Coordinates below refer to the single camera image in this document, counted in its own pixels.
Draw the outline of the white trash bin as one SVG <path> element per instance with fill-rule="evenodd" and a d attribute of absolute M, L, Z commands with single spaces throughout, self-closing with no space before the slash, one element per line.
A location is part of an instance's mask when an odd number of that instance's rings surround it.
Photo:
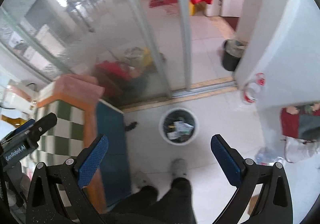
<path fill-rule="evenodd" d="M 175 107 L 167 110 L 159 121 L 159 134 L 169 144 L 185 146 L 193 142 L 199 133 L 199 122 L 197 117 L 188 109 Z M 180 137 L 169 140 L 168 132 L 179 132 Z"/>

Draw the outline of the crushed clear plastic bottle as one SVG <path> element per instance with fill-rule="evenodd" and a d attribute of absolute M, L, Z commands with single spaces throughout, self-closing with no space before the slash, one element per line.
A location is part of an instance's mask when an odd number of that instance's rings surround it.
<path fill-rule="evenodd" d="M 254 161 L 259 165 L 273 166 L 276 163 L 286 164 L 284 156 L 274 149 L 263 147 L 255 154 Z"/>

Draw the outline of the clear plastic bag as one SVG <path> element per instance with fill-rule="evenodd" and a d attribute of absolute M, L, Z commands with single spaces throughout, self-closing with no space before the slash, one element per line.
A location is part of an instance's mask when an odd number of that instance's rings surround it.
<path fill-rule="evenodd" d="M 315 155 L 319 155 L 319 140 L 285 137 L 284 158 L 287 162 L 297 163 Z"/>

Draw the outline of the blue cabinet panel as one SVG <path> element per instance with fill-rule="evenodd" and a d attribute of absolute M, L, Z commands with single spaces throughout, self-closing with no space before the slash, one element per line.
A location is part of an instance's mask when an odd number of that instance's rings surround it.
<path fill-rule="evenodd" d="M 108 149 L 100 164 L 106 205 L 114 207 L 131 194 L 131 174 L 127 154 L 124 115 L 99 101 L 96 107 L 97 132 L 108 139 Z"/>

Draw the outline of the grey left slipper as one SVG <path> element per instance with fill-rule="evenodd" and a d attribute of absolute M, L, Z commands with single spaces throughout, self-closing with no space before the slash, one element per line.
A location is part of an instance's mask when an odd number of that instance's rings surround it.
<path fill-rule="evenodd" d="M 136 173 L 133 174 L 133 184 L 138 188 L 142 189 L 144 187 L 153 187 L 155 188 L 154 183 L 152 180 L 149 179 L 149 177 L 141 172 L 137 171 Z"/>

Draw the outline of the grey slipper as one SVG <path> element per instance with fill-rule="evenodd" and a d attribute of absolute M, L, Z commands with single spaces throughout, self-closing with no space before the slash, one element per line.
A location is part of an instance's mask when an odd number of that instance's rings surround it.
<path fill-rule="evenodd" d="M 149 177 L 141 172 L 137 171 L 136 173 L 133 174 L 133 184 L 138 188 L 142 189 L 144 187 L 153 187 L 155 188 L 154 183 L 152 180 L 149 179 Z"/>
<path fill-rule="evenodd" d="M 176 178 L 187 178 L 188 169 L 187 162 L 184 159 L 177 158 L 171 163 L 171 176 L 172 179 Z"/>

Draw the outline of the dark rag on floor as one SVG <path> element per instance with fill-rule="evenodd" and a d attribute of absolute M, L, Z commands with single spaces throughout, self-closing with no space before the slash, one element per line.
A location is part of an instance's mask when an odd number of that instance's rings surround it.
<path fill-rule="evenodd" d="M 125 125 L 125 132 L 130 132 L 132 131 L 133 129 L 135 129 L 137 127 L 138 123 L 137 122 L 132 122 L 132 123 L 129 123 L 129 125 Z"/>

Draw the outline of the black trouser legs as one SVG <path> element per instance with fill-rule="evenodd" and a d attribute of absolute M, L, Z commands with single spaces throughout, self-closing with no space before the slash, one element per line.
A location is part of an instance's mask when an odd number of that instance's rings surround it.
<path fill-rule="evenodd" d="M 106 223 L 196 223 L 186 178 L 174 179 L 169 191 L 160 200 L 157 197 L 155 187 L 144 186 L 100 217 Z"/>

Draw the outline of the grey right slipper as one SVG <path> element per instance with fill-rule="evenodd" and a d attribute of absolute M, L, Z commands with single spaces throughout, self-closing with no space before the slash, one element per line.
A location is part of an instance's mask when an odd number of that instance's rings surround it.
<path fill-rule="evenodd" d="M 184 159 L 177 158 L 171 163 L 171 176 L 172 179 L 176 178 L 187 178 L 188 169 L 187 162 Z"/>

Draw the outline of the large clear water bottle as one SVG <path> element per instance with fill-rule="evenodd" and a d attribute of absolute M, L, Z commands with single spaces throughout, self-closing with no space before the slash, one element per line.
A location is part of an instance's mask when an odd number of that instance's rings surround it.
<path fill-rule="evenodd" d="M 255 103 L 265 87 L 266 79 L 263 73 L 257 73 L 243 88 L 242 96 L 244 101 Z"/>

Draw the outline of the white medicine box in bin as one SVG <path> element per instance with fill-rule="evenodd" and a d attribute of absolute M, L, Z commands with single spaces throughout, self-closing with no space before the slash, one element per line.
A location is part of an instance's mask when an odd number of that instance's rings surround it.
<path fill-rule="evenodd" d="M 167 133 L 167 137 L 169 140 L 175 140 L 178 139 L 180 137 L 179 132 L 173 131 L 173 132 L 168 132 Z"/>

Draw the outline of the black bucket with mop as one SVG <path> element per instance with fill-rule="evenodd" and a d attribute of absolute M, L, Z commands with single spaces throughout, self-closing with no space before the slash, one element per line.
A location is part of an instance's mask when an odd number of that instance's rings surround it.
<path fill-rule="evenodd" d="M 225 70 L 234 72 L 247 48 L 247 43 L 237 39 L 225 40 L 222 49 L 222 66 Z"/>

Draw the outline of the yellow bin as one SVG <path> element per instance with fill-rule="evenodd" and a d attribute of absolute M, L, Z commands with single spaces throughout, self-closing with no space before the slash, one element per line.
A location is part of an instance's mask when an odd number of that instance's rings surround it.
<path fill-rule="evenodd" d="M 197 12 L 197 5 L 189 2 L 189 15 L 194 16 Z"/>

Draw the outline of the sliding glass door frame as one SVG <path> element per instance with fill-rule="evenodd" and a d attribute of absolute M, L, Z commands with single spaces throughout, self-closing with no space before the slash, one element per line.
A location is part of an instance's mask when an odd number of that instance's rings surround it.
<path fill-rule="evenodd" d="M 189 16 L 188 0 L 127 0 L 135 23 L 155 65 L 159 80 L 149 80 L 149 87 L 162 88 L 152 98 L 182 99 L 219 89 L 235 87 L 231 75 L 214 77 L 217 65 L 210 56 L 202 60 L 196 54 L 204 47 L 195 48 L 201 39 L 193 39 L 196 27 Z"/>

